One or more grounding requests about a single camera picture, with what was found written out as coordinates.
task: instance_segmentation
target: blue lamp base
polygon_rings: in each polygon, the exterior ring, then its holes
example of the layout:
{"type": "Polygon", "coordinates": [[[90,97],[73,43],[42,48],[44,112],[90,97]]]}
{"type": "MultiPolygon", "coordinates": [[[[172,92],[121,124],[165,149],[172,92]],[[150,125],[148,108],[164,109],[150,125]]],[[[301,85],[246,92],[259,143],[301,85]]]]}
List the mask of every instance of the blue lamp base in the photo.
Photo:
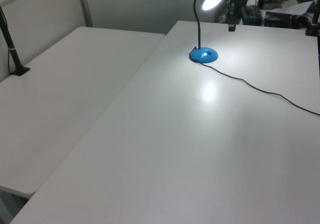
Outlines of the blue lamp base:
{"type": "Polygon", "coordinates": [[[189,54],[189,57],[193,62],[205,64],[217,60],[218,53],[215,50],[207,47],[202,47],[200,49],[194,48],[194,50],[192,50],[189,54]]]}

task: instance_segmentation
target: white desk surface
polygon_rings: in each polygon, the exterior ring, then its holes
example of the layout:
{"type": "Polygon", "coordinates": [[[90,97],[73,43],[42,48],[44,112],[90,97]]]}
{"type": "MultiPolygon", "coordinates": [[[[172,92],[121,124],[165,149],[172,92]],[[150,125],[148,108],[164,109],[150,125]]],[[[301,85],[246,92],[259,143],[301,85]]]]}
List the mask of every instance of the white desk surface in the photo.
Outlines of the white desk surface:
{"type": "Polygon", "coordinates": [[[0,189],[31,197],[164,35],[78,28],[0,83],[0,189]]]}
{"type": "MultiPolygon", "coordinates": [[[[213,66],[320,111],[316,38],[201,29],[213,66]]],[[[191,62],[196,33],[173,27],[12,224],[318,224],[320,117],[191,62]]]]}

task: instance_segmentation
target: desk lamp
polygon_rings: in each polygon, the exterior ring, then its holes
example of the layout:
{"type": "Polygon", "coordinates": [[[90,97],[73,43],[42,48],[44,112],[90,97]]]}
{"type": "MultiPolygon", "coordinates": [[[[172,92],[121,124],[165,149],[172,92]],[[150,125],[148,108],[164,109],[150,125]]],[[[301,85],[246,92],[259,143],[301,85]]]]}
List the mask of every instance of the desk lamp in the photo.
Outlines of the desk lamp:
{"type": "MultiPolygon", "coordinates": [[[[201,29],[200,29],[200,22],[197,15],[197,12],[195,10],[196,7],[196,1],[193,2],[194,7],[194,15],[198,23],[198,48],[195,47],[191,53],[189,54],[189,57],[192,61],[196,63],[211,63],[218,58],[218,53],[208,47],[201,47],[201,29]]],[[[201,0],[201,5],[203,10],[210,10],[214,8],[218,3],[220,3],[221,0],[201,0]]]]}

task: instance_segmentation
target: white wall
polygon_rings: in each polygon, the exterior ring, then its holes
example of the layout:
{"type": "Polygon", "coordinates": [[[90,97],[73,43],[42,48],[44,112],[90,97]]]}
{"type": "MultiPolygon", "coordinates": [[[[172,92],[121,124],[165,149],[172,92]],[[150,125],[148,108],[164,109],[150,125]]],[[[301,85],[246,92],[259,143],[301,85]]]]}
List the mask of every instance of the white wall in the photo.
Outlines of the white wall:
{"type": "MultiPolygon", "coordinates": [[[[178,20],[195,21],[194,0],[88,0],[94,27],[167,34],[178,20]]],[[[198,15],[213,22],[214,11],[198,15]]]]}
{"type": "MultiPolygon", "coordinates": [[[[80,0],[17,0],[2,9],[23,65],[77,27],[85,26],[80,0]]],[[[7,54],[0,33],[0,81],[9,75],[7,54]]]]}

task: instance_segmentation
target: paper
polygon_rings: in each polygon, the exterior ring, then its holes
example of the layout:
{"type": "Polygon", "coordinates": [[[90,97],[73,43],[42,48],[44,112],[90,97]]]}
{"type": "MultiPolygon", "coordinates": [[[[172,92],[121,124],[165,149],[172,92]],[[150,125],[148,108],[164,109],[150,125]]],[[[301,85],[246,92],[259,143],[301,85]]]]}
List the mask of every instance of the paper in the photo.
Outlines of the paper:
{"type": "Polygon", "coordinates": [[[305,2],[298,5],[293,5],[287,8],[268,10],[268,12],[288,14],[288,15],[303,15],[307,11],[311,3],[312,1],[305,2]]]}

